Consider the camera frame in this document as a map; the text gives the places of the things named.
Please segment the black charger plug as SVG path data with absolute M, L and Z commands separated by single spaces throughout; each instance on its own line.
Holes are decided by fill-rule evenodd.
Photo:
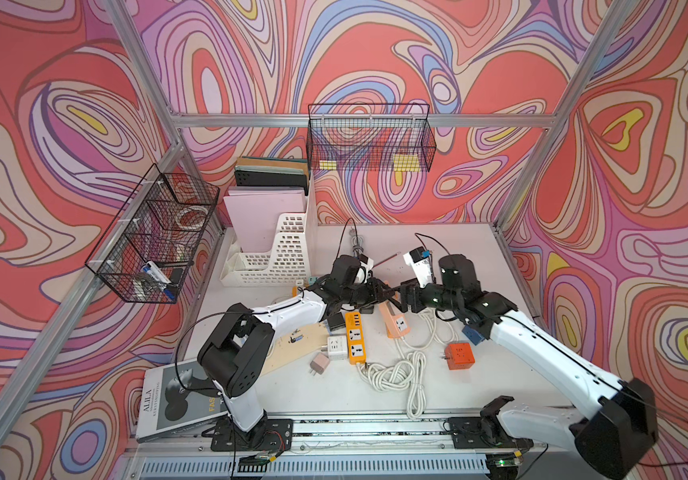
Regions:
M 342 312 L 337 312 L 328 317 L 326 324 L 330 333 L 343 331 L 346 329 L 346 319 Z

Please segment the blue cube socket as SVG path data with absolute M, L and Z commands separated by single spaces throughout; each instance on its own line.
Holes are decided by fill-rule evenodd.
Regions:
M 485 341 L 485 338 L 469 325 L 463 327 L 462 333 L 473 345 L 479 345 Z

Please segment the white cube socket adapter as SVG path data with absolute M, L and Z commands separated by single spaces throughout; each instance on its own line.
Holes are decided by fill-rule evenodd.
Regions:
M 349 358 L 347 337 L 344 335 L 329 336 L 326 354 L 330 360 L 347 360 Z

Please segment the yellow power strip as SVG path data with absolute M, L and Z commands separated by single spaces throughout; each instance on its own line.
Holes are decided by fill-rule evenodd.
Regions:
M 349 363 L 351 365 L 364 364 L 366 362 L 366 345 L 362 316 L 359 312 L 347 312 L 344 318 Z

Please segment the orange cube socket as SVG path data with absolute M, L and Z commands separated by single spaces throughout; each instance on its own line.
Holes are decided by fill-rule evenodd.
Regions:
M 445 347 L 444 358 L 451 371 L 467 370 L 476 363 L 472 345 L 466 342 L 449 343 Z

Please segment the pink power strip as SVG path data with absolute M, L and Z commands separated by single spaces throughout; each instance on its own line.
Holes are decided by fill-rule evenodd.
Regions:
M 387 336 L 391 339 L 404 338 L 411 332 L 405 315 L 390 301 L 379 305 L 379 311 L 384 320 Z

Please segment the pink small plug adapter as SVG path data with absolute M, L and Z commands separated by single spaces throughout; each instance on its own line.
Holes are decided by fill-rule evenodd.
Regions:
M 325 353 L 318 353 L 310 362 L 310 373 L 312 375 L 322 375 L 330 366 L 331 360 Z

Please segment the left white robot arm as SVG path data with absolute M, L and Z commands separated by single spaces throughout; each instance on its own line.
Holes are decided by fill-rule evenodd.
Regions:
M 230 306 L 200 348 L 197 361 L 222 394 L 233 428 L 252 434 L 265 422 L 254 385 L 270 347 L 282 336 L 320 323 L 345 306 L 370 308 L 393 294 L 359 258 L 341 255 L 330 273 L 295 297 L 266 307 Z

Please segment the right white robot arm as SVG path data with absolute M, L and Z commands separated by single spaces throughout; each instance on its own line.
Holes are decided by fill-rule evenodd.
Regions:
M 571 403 L 568 408 L 533 407 L 501 395 L 480 412 L 487 442 L 527 439 L 573 450 L 609 479 L 625 478 L 657 442 L 655 396 L 646 383 L 623 381 L 594 365 L 508 298 L 483 290 L 466 256 L 440 258 L 440 282 L 433 280 L 428 251 L 417 248 L 404 261 L 415 277 L 399 287 L 401 310 L 450 312 L 452 319 L 516 355 Z

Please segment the white plastic file organizer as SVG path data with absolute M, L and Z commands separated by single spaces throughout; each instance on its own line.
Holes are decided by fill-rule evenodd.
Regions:
M 272 249 L 265 253 L 244 253 L 234 238 L 228 244 L 220 280 L 230 287 L 295 285 L 312 270 L 313 237 L 317 225 L 313 184 L 309 183 L 304 213 L 282 214 Z

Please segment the pink folder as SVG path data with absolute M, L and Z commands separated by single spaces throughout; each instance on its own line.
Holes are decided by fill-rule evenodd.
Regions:
M 224 204 L 242 251 L 265 253 L 272 249 L 280 216 L 306 211 L 306 195 L 302 187 L 232 186 Z

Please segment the dark books stack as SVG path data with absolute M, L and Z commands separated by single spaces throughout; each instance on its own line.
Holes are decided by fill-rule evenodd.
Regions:
M 310 173 L 304 159 L 239 157 L 235 180 L 240 187 L 302 188 L 309 194 Z

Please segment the black white magazine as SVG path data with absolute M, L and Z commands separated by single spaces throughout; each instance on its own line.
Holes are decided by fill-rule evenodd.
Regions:
M 156 367 L 144 376 L 135 437 L 151 441 L 226 414 L 220 392 L 196 360 Z

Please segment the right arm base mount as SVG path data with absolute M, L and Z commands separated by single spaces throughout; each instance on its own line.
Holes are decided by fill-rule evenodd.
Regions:
M 488 417 L 450 417 L 444 427 L 456 449 L 517 449 L 528 451 L 531 439 L 507 434 L 497 420 Z

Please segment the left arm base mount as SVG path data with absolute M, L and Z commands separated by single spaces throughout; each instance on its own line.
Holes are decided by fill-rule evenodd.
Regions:
M 240 430 L 227 416 L 210 430 L 214 452 L 266 451 L 281 453 L 292 447 L 294 421 L 290 418 L 263 419 L 249 432 Z

